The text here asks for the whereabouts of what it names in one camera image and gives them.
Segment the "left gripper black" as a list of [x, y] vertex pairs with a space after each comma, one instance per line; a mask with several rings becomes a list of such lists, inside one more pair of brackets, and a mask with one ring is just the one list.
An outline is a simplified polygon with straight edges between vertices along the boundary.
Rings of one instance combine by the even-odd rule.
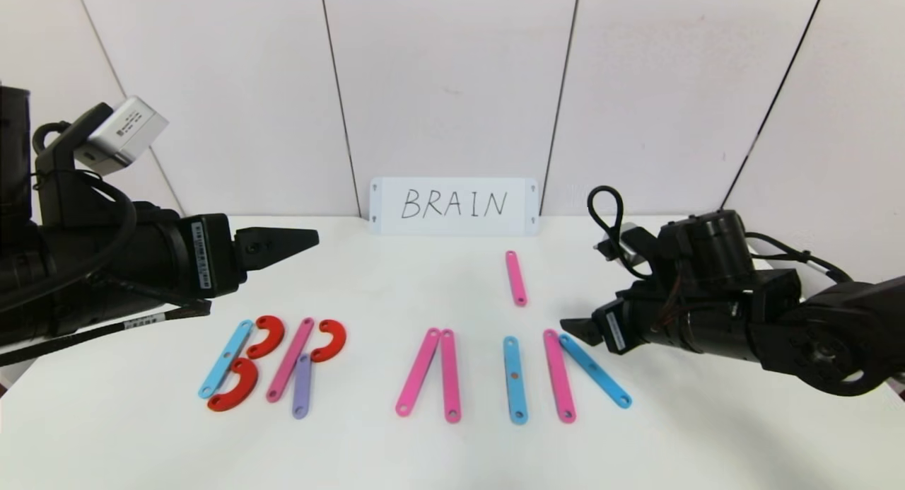
[[320, 244], [317, 230], [247, 227], [236, 231], [223, 214], [140, 223], [111, 262], [111, 274], [191, 298], [238, 290], [248, 272], [271, 267]]

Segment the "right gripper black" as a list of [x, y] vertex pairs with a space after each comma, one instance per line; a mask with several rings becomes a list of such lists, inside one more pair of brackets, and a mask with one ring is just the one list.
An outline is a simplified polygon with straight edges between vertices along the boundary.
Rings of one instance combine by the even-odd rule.
[[612, 354], [624, 355], [660, 341], [654, 331], [665, 300], [654, 297], [617, 298], [597, 308], [592, 318], [559, 320], [563, 332], [595, 347], [602, 342]]

